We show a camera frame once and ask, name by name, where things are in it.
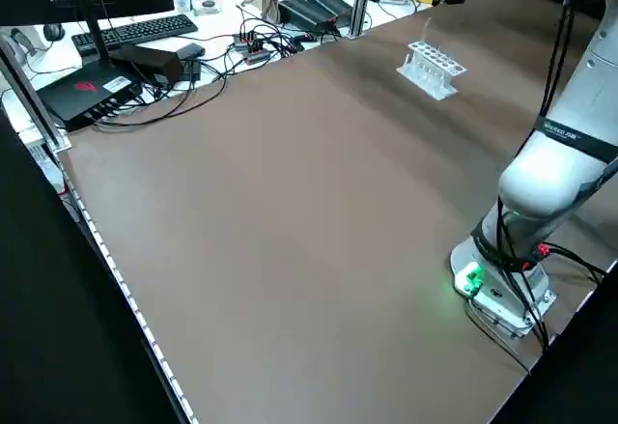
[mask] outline green light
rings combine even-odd
[[[461,273],[463,291],[473,296],[478,294],[483,287],[483,276],[483,268],[478,263],[468,264]]]

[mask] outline white desk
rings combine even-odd
[[[345,0],[349,4],[352,4],[353,0]],[[186,35],[187,37],[197,38],[200,40],[208,40],[213,37],[217,37],[219,35],[232,35],[239,31],[240,24],[242,23],[242,15],[240,13],[239,8],[237,7],[240,4],[241,0],[226,0],[223,11],[219,14],[213,15],[202,15],[195,16],[193,13],[188,13],[187,15],[193,20],[193,22],[198,26],[198,31],[195,33],[191,33]],[[427,9],[429,6],[419,5],[418,10]],[[247,5],[245,7],[252,14],[258,14],[258,11],[253,6]],[[370,2],[367,7],[367,29],[370,27],[377,27],[389,21],[395,19],[395,17],[400,18],[402,16],[410,15],[415,12],[415,8],[411,3],[407,5],[392,5],[392,4],[383,4],[381,7],[373,2]],[[112,23],[114,26],[121,26],[125,24],[129,24],[132,22],[138,22],[143,20],[148,20],[152,18],[157,18],[160,16],[172,15],[176,14],[176,12],[169,12],[164,14],[151,14],[151,15],[140,15],[129,18],[117,18],[113,19]],[[86,26],[83,22],[77,23],[66,23],[65,29],[67,31],[66,36],[59,42],[53,44],[50,50],[45,53],[40,53],[36,57],[30,60],[30,67],[35,71],[54,71],[49,74],[38,74],[32,79],[32,84],[35,89],[40,89],[53,81],[69,74],[71,71],[78,69],[81,67],[81,58],[77,53],[72,41],[70,39],[71,36],[84,33],[86,31]],[[109,28],[109,23],[107,20],[101,20],[99,22],[99,26],[101,29]],[[296,34],[297,32],[293,31],[294,26],[286,26],[286,33]],[[42,26],[38,27],[39,32],[42,35]],[[348,30],[347,28],[341,29],[342,36],[346,36]],[[42,37],[45,45],[49,45],[49,42],[46,41]],[[212,57],[222,55],[228,45],[232,42],[232,38],[230,37],[222,37],[215,38],[207,42],[198,42],[201,46],[206,49],[205,59],[211,59]],[[171,50],[175,51],[180,49],[181,47],[190,43],[189,40],[183,38],[168,38],[165,40],[159,40],[154,42],[147,42],[140,45],[145,45],[148,47],[163,49],[163,50]],[[311,42],[305,43],[304,46],[306,49],[311,49],[320,45],[319,42]],[[240,55],[237,53],[231,53],[230,57],[232,58],[232,62],[236,63],[240,60]],[[271,62],[278,60],[279,57],[275,57],[271,60]],[[225,63],[223,62],[223,58],[218,58],[216,60],[210,61],[209,64],[217,69],[218,71],[225,70]],[[228,58],[227,66],[228,68],[233,65]],[[253,67],[246,66],[245,64],[239,65],[236,70],[237,71],[245,71],[251,69]],[[34,74],[31,73],[28,69],[26,70],[26,74],[28,77],[32,77]],[[205,85],[211,82],[213,74],[204,71],[202,73],[201,80],[197,83],[197,86]],[[186,89],[188,83],[179,83],[177,86],[180,90]],[[13,91],[7,92],[3,97],[3,102],[6,108],[6,111],[11,119],[11,122],[14,126],[15,131],[17,131],[27,147],[34,147],[40,145],[42,142],[42,136],[37,131],[36,127],[34,127],[32,121],[30,120],[29,115],[26,110],[21,105],[19,99],[15,96]]]

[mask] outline sticker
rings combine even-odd
[[[537,265],[536,268],[532,271],[532,274],[526,275],[526,279],[528,280],[528,284],[534,290],[534,288],[541,282],[545,272],[541,269],[540,265]]]
[[[131,84],[130,80],[126,79],[124,76],[119,76],[117,78],[112,79],[109,83],[104,84],[103,88],[105,88],[110,93],[117,93],[121,89],[124,89],[126,86]]]

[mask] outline metal strip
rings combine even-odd
[[[146,319],[144,318],[144,315],[139,310],[139,306],[137,305],[137,301],[135,300],[135,297],[131,294],[130,289],[128,288],[128,285],[126,284],[125,280],[123,279],[120,270],[116,267],[114,260],[111,258],[111,254],[109,250],[107,249],[107,247],[105,246],[103,239],[97,230],[97,226],[95,222],[91,218],[90,214],[87,212],[86,207],[83,204],[83,201],[80,200],[79,198],[79,194],[77,193],[75,186],[70,181],[69,176],[67,175],[67,171],[65,170],[63,164],[58,160],[57,157],[56,157],[56,162],[60,170],[63,173],[65,181],[67,182],[67,186],[69,188],[70,194],[73,196],[73,198],[75,198],[75,202],[77,203],[79,212],[81,213],[81,217],[86,221],[88,225],[88,229],[91,231],[93,238],[97,242],[98,249],[103,255],[107,255],[105,258],[105,261],[109,267],[109,270],[114,275],[114,278],[116,279],[116,282],[118,283],[118,286],[120,287],[120,289],[123,291],[123,294],[125,294],[126,303],[130,307],[133,315],[135,316],[135,319],[142,327],[142,330],[144,331],[144,335],[148,339],[149,345],[151,349],[153,350],[154,356],[158,360],[159,365],[161,366],[161,370],[165,373],[165,378],[167,379],[171,388],[174,390],[174,394],[176,395],[178,402],[182,405],[184,413],[188,421],[191,424],[199,424],[197,416],[195,416],[193,409],[189,405],[187,398],[184,396],[184,392],[178,383],[178,379],[174,376],[172,368],[170,367],[168,361],[165,359],[165,356],[163,354],[163,351],[161,350],[161,347],[156,342],[155,336],[153,335],[153,332],[151,331],[151,329],[148,327],[148,324],[146,323]]]

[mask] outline table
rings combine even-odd
[[[443,102],[395,72],[429,16],[468,68]],[[492,417],[523,372],[467,319],[447,261],[532,125],[558,16],[546,0],[434,8],[239,75],[175,120],[72,137],[63,164],[202,422]],[[595,26],[577,18],[564,79]],[[610,192],[554,236],[605,268]],[[591,286],[547,270],[559,332]]]
[[[353,0],[347,0],[350,4],[353,3]],[[231,35],[237,33],[239,31],[240,24],[242,23],[242,14],[238,9],[237,5],[240,4],[241,0],[229,0],[225,2],[225,7],[223,12],[216,15],[202,15],[195,16],[193,13],[187,14],[198,26],[199,30],[195,33],[188,34],[188,37],[196,38],[198,40],[209,40],[212,37],[216,37],[219,35]],[[421,5],[418,7],[419,10],[426,9],[429,6]],[[250,14],[257,14],[258,10],[251,6],[247,5],[246,10]],[[380,26],[384,23],[392,21],[393,19],[401,16],[406,16],[409,14],[413,14],[416,8],[411,5],[378,5],[375,3],[371,3],[368,8],[369,17],[371,18],[368,21],[368,27],[376,27]],[[138,22],[148,19],[153,19],[161,16],[167,16],[177,14],[176,12],[169,12],[164,14],[150,14],[150,15],[140,15],[134,17],[127,18],[118,18],[113,19],[112,23],[114,26],[122,26],[132,22]],[[74,22],[74,23],[66,23],[65,29],[67,31],[66,36],[60,41],[53,44],[51,49],[46,53],[40,53],[37,57],[30,60],[31,67],[35,71],[52,71],[49,74],[41,74],[37,75],[36,78],[32,80],[32,84],[36,89],[40,89],[53,81],[61,78],[69,74],[71,71],[74,71],[81,67],[81,58],[77,53],[77,50],[73,46],[70,37],[76,34],[84,33],[86,31],[85,22]],[[99,26],[101,29],[108,29],[109,23],[107,20],[100,20]],[[42,26],[38,27],[42,36]],[[342,28],[342,35],[347,34],[347,28]],[[287,31],[292,34],[297,34],[294,31]],[[45,45],[50,45],[42,37]],[[228,45],[232,42],[232,38],[223,37],[221,39],[215,39],[208,42],[203,42],[202,45],[206,49],[205,59],[210,59],[214,56],[222,55]],[[182,38],[169,38],[165,40],[158,40],[154,42],[145,42],[140,45],[146,47],[152,47],[163,50],[176,51],[181,47],[187,45],[190,41]],[[319,42],[308,43],[305,45],[307,49],[311,49],[320,45]],[[235,63],[240,60],[239,54],[232,54],[232,61]],[[226,68],[226,64],[224,63],[224,58],[220,57],[215,59],[214,61],[209,62],[210,65],[215,67],[218,71],[224,71]],[[227,67],[231,67],[233,64],[230,63],[230,59],[228,59]],[[249,66],[242,64],[237,67],[237,71],[246,71]],[[35,74],[31,71],[26,70],[28,77],[33,77]],[[198,82],[197,86],[201,86],[209,83],[213,78],[212,74],[205,72],[203,74],[202,80]],[[188,83],[180,83],[177,86],[179,89],[186,89],[188,87]],[[8,92],[3,97],[3,102],[5,104],[6,110],[9,114],[11,122],[14,126],[14,129],[20,134],[22,141],[28,147],[34,147],[40,145],[42,142],[42,136],[38,132],[38,130],[34,127],[33,123],[30,120],[29,115],[26,110],[21,105],[19,99],[16,97],[13,91]]]

